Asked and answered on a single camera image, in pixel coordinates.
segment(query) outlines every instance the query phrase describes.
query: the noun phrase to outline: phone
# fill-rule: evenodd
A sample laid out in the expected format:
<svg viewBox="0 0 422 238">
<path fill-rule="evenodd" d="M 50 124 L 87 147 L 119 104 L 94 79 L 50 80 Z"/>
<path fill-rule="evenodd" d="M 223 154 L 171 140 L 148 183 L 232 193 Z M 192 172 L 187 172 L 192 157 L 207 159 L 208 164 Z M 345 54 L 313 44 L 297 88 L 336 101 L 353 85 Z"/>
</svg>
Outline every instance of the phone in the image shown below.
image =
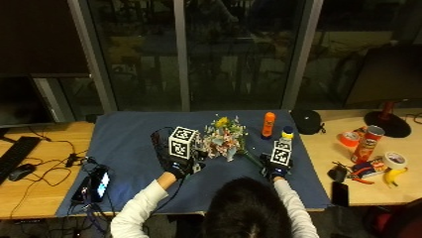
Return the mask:
<svg viewBox="0 0 422 238">
<path fill-rule="evenodd" d="M 110 174 L 107 169 L 96 169 L 82 181 L 80 186 L 71 197 L 71 201 L 76 204 L 84 204 L 82 191 L 87 188 L 91 195 L 91 202 L 103 202 L 108 184 Z"/>
<path fill-rule="evenodd" d="M 349 186 L 337 181 L 332 185 L 332 204 L 349 207 Z"/>
</svg>

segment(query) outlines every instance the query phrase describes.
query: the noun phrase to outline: white long-sleeve shirt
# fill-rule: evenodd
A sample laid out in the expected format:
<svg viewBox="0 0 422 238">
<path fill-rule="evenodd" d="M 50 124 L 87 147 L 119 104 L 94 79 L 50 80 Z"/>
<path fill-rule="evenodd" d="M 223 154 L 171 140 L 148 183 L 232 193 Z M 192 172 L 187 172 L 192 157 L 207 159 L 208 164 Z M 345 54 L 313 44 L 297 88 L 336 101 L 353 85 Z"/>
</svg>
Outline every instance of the white long-sleeve shirt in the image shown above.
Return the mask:
<svg viewBox="0 0 422 238">
<path fill-rule="evenodd" d="M 312 217 L 305 209 L 299 193 L 292 189 L 289 182 L 280 179 L 275 182 L 279 196 L 287 206 L 292 219 L 292 232 L 295 238 L 320 237 Z M 114 238 L 145 238 L 143 224 L 156 209 L 157 203 L 169 193 L 161 188 L 157 181 L 143 189 L 124 205 L 122 212 L 111 223 Z"/>
</svg>

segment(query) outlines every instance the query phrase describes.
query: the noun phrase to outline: wooden desk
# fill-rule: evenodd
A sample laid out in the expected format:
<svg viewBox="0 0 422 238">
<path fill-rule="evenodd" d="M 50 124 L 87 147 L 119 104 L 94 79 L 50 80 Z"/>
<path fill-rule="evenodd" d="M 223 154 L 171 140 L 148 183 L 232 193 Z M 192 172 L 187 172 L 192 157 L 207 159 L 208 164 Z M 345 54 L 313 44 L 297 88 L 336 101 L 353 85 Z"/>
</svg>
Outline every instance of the wooden desk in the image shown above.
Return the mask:
<svg viewBox="0 0 422 238">
<path fill-rule="evenodd" d="M 394 110 L 394 114 L 405 118 L 406 113 L 418 113 L 422 110 Z M 364 126 L 362 115 L 368 111 L 320 111 L 327 123 L 327 134 L 301 135 L 304 144 L 312 158 L 320 181 L 328 192 L 332 194 L 332 179 L 328 171 L 333 168 L 332 162 L 341 162 L 352 166 L 350 160 L 354 148 L 344 146 L 337 136 L 345 131 L 352 131 Z M 370 156 L 384 155 L 393 151 L 404 155 L 409 160 L 409 171 L 397 178 L 398 187 L 389 187 L 382 180 L 382 175 L 366 178 L 374 184 L 364 184 L 346 178 L 345 184 L 350 187 L 350 205 L 390 205 L 404 204 L 422 197 L 421 175 L 422 175 L 422 125 L 408 118 L 412 127 L 412 134 L 406 138 L 382 137 L 374 152 Z"/>
<path fill-rule="evenodd" d="M 34 128 L 39 133 L 42 127 Z M 48 126 L 46 128 L 44 135 L 54 141 L 71 141 L 75 146 L 75 151 L 83 152 L 88 149 L 90 139 L 92 135 L 94 124 L 87 122 L 76 122 L 71 124 L 62 124 Z M 30 132 L 28 128 L 12 129 L 6 135 L 8 138 L 18 140 L 22 136 L 36 136 Z M 11 143 L 0 141 L 0 155 L 4 154 L 11 147 Z M 30 158 L 39 158 L 44 162 L 51 160 L 66 160 L 72 153 L 70 143 L 47 142 L 43 141 L 31 153 Z M 38 164 L 40 160 L 27 159 L 23 163 Z M 42 176 L 48 169 L 51 169 L 59 162 L 51 162 L 38 167 L 35 175 Z M 60 164 L 58 168 L 64 168 L 66 164 Z M 23 218 L 48 218 L 56 216 L 56 210 L 64 200 L 64 197 L 70 191 L 71 185 L 76 178 L 80 167 L 74 166 L 71 169 L 71 175 L 66 181 L 58 186 L 50 186 L 43 180 L 36 182 L 28 189 L 27 197 L 22 202 L 22 205 L 14 212 L 15 219 Z M 68 171 L 56 170 L 51 171 L 46 179 L 50 183 L 55 184 L 67 176 Z M 28 175 L 27 179 L 38 179 L 35 175 Z M 0 219 L 10 219 L 11 212 L 20 200 L 26 195 L 28 186 L 34 182 L 26 179 L 19 181 L 6 180 L 0 185 Z"/>
</svg>

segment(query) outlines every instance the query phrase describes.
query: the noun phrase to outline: person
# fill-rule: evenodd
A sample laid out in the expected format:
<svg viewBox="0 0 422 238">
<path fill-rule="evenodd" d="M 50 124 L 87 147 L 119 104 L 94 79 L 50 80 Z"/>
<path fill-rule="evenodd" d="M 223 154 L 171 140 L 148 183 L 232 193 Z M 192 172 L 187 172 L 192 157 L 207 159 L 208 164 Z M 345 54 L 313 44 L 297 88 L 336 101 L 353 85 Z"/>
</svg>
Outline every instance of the person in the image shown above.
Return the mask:
<svg viewBox="0 0 422 238">
<path fill-rule="evenodd" d="M 143 224 L 159 201 L 169 195 L 167 189 L 192 173 L 189 167 L 172 163 L 127 202 L 111 223 L 115 238 L 148 237 Z M 239 178 L 216 192 L 203 224 L 203 237 L 320 237 L 299 193 L 285 180 L 288 172 L 269 172 L 275 189 L 252 178 Z"/>
</svg>

